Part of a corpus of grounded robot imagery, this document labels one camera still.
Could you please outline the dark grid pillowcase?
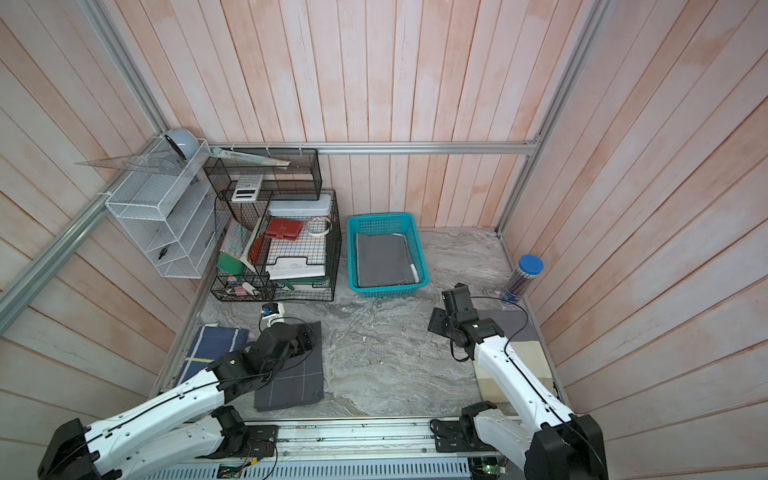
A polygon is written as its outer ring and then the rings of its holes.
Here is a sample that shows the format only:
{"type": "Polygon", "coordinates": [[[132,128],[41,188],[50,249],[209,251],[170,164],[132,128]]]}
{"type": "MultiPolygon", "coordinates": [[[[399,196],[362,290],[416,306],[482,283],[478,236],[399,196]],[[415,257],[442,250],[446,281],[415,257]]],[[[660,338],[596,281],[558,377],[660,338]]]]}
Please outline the dark grid pillowcase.
{"type": "Polygon", "coordinates": [[[284,369],[266,387],[254,394],[254,408],[259,412],[307,406],[324,399],[322,325],[309,323],[313,349],[289,359],[284,369]]]}

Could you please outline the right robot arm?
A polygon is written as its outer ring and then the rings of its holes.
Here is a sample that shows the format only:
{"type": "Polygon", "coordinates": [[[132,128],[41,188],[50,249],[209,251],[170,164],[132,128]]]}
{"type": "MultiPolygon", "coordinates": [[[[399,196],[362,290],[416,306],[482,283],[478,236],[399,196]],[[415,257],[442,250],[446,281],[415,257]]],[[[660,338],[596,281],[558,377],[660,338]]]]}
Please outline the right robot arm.
{"type": "Polygon", "coordinates": [[[467,285],[442,292],[444,306],[432,311],[428,331],[459,347],[495,381],[513,410],[513,420],[491,401],[462,409],[459,419],[433,419],[430,430],[441,453],[495,450],[526,479],[607,479],[601,427],[577,415],[524,364],[511,340],[491,318],[482,318],[467,285]]]}

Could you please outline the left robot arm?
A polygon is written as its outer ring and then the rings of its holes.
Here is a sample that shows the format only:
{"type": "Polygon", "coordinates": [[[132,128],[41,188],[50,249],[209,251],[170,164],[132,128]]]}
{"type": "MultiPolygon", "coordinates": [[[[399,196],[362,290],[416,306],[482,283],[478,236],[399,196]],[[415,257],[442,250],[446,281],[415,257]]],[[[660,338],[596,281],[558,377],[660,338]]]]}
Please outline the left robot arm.
{"type": "Polygon", "coordinates": [[[221,459],[254,445],[233,400],[270,385],[318,347],[298,318],[267,327],[254,342],[209,363],[178,386],[89,425],[58,427],[37,468],[40,479],[143,479],[187,460],[221,459]]]}

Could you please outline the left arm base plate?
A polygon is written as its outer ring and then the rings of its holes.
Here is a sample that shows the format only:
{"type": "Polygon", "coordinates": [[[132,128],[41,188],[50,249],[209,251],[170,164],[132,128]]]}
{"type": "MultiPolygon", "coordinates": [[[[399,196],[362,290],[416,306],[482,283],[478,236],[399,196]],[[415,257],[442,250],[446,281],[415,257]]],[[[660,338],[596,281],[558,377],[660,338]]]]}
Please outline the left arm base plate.
{"type": "Polygon", "coordinates": [[[203,455],[207,459],[273,457],[274,441],[277,439],[277,425],[241,426],[223,430],[223,440],[211,454],[203,455]]]}

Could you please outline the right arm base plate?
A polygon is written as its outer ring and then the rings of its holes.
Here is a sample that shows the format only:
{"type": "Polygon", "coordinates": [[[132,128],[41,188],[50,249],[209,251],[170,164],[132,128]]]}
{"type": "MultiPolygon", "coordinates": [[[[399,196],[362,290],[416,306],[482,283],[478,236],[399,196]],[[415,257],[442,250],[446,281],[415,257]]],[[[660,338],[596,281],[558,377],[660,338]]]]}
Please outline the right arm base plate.
{"type": "Polygon", "coordinates": [[[468,420],[432,419],[429,428],[438,453],[501,452],[502,443],[493,445],[481,440],[468,420]]]}

